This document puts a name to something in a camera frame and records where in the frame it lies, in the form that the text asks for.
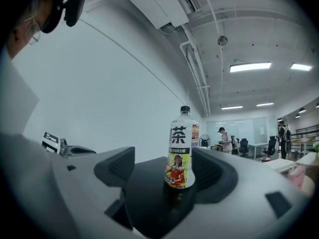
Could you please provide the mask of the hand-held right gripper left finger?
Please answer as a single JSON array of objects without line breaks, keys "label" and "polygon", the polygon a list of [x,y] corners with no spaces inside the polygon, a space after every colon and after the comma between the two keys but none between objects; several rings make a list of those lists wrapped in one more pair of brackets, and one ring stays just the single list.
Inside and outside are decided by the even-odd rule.
[{"label": "hand-held right gripper left finger", "polygon": [[0,169],[21,210],[51,239],[136,239],[106,216],[64,160],[22,135],[0,135]]}]

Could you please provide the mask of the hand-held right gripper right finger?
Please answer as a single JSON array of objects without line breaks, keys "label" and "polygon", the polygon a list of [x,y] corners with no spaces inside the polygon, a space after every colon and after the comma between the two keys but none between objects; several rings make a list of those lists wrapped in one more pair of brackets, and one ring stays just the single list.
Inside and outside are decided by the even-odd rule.
[{"label": "hand-held right gripper right finger", "polygon": [[134,227],[152,239],[278,239],[308,197],[266,164],[217,151],[193,152],[195,184],[164,181],[167,159],[134,168]]}]

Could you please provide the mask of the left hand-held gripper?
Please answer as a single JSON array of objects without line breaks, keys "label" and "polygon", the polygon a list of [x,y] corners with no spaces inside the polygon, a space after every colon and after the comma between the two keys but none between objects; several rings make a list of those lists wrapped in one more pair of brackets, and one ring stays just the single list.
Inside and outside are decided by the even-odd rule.
[{"label": "left hand-held gripper", "polygon": [[66,139],[59,138],[46,131],[43,134],[41,145],[47,151],[54,152],[64,159],[68,159],[69,157],[82,157],[96,154],[95,151],[85,147],[77,145],[69,146]]}]

